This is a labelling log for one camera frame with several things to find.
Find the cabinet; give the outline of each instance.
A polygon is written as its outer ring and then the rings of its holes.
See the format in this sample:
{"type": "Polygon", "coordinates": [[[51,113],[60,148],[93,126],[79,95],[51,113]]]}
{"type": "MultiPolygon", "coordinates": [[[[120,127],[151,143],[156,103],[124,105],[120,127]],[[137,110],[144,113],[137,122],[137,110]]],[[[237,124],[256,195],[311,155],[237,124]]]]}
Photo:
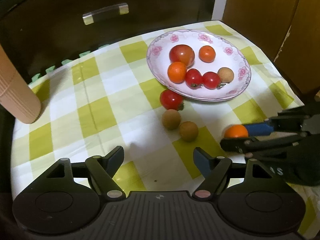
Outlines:
{"type": "Polygon", "coordinates": [[[227,0],[223,21],[260,47],[304,102],[320,89],[320,0],[227,0]]]}
{"type": "Polygon", "coordinates": [[[20,0],[16,5],[17,1],[0,3],[0,44],[17,69],[29,76],[101,45],[210,20],[214,4],[214,0],[20,0]],[[128,14],[84,24],[84,13],[119,3],[128,4],[128,14]],[[5,6],[12,9],[1,15],[5,6]]]}

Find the cardboard tube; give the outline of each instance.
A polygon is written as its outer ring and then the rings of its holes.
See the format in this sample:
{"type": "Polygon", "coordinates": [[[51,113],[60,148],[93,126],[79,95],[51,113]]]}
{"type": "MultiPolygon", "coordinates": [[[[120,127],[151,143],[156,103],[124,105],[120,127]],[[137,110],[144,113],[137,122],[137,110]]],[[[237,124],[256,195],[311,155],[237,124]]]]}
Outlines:
{"type": "Polygon", "coordinates": [[[23,123],[33,123],[41,111],[39,98],[20,76],[1,45],[0,104],[23,123]]]}

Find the table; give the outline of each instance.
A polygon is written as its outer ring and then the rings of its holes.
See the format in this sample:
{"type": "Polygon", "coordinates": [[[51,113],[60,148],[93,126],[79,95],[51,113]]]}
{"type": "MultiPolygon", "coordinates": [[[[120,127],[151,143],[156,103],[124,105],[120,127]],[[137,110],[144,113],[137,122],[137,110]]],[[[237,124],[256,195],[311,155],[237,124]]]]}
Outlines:
{"type": "MultiPolygon", "coordinates": [[[[126,194],[131,190],[193,191],[203,180],[192,160],[195,147],[212,156],[228,156],[218,143],[226,126],[261,122],[302,104],[264,53],[219,21],[159,30],[108,45],[39,78],[30,88],[40,98],[43,112],[33,124],[15,123],[13,197],[58,159],[83,162],[93,155],[104,156],[117,145],[124,147],[125,160],[114,180],[126,194]],[[199,127],[199,136],[191,143],[162,127],[165,109],[159,96],[165,87],[146,62],[147,47],[155,37],[181,28],[222,36],[241,50],[252,70],[248,88],[232,100],[185,100],[182,121],[199,127]]],[[[244,161],[241,155],[228,157],[244,161]]],[[[88,186],[87,180],[75,181],[88,186]]],[[[311,238],[320,228],[317,189],[293,187],[307,204],[300,233],[311,238]]]]}

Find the pink flower pattern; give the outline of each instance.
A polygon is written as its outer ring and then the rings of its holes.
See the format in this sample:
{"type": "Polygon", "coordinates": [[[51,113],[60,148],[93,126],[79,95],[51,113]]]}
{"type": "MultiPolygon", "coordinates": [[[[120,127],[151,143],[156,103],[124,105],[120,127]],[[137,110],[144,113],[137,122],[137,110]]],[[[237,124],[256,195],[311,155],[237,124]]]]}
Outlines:
{"type": "Polygon", "coordinates": [[[170,40],[172,41],[172,43],[175,43],[175,42],[179,41],[179,36],[176,34],[172,34],[170,40]]]}
{"type": "Polygon", "coordinates": [[[247,75],[249,73],[247,67],[242,67],[242,68],[239,68],[239,73],[238,73],[238,77],[239,79],[238,80],[242,80],[242,78],[247,75]]]}
{"type": "Polygon", "coordinates": [[[231,55],[233,53],[233,49],[232,48],[229,48],[229,47],[226,47],[224,50],[224,53],[226,53],[227,55],[231,55]]]}
{"type": "Polygon", "coordinates": [[[213,43],[213,41],[211,40],[211,38],[210,38],[209,36],[205,35],[204,33],[199,33],[199,35],[198,35],[198,40],[200,40],[200,41],[207,41],[207,42],[209,42],[210,44],[213,43]]]}
{"type": "Polygon", "coordinates": [[[228,93],[226,93],[226,95],[233,95],[235,93],[237,93],[237,90],[231,90],[228,93]]]}
{"type": "Polygon", "coordinates": [[[162,50],[162,47],[161,47],[161,46],[153,46],[152,49],[151,49],[151,53],[152,53],[154,56],[159,56],[161,50],[162,50]]]}

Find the plate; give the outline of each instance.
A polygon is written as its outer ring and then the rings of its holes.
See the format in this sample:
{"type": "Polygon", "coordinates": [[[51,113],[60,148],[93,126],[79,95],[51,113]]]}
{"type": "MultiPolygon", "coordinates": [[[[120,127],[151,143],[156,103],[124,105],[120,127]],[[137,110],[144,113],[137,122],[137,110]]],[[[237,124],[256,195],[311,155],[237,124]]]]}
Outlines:
{"type": "Polygon", "coordinates": [[[147,63],[161,84],[185,97],[201,101],[224,101],[234,98],[247,88],[251,79],[250,66],[241,51],[224,38],[199,30],[175,30],[158,36],[148,47],[147,63]],[[196,68],[203,75],[208,71],[217,73],[221,67],[228,67],[235,74],[234,80],[219,90],[210,90],[204,86],[191,89],[185,82],[181,84],[171,82],[167,75],[171,63],[169,52],[178,44],[186,44],[195,52],[195,62],[188,69],[196,68]],[[199,49],[204,45],[210,45],[216,51],[216,58],[212,63],[205,63],[199,59],[199,49]]]}

